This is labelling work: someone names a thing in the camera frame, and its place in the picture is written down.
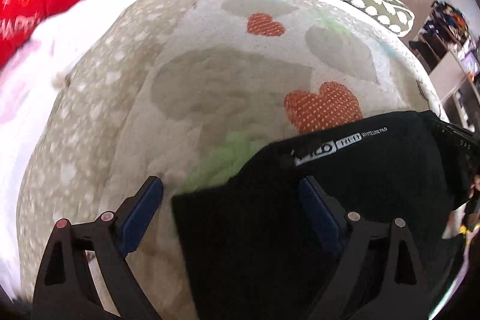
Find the person's right hand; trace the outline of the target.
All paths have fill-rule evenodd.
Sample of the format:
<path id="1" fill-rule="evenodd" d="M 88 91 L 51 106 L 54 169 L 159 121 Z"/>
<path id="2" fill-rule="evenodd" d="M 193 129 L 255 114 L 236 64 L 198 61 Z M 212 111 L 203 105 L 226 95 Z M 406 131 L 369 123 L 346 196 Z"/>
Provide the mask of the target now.
<path id="1" fill-rule="evenodd" d="M 442 234 L 444 240 L 473 233 L 479 225 L 479 175 L 473 177 L 469 192 L 468 201 L 450 212 Z"/>

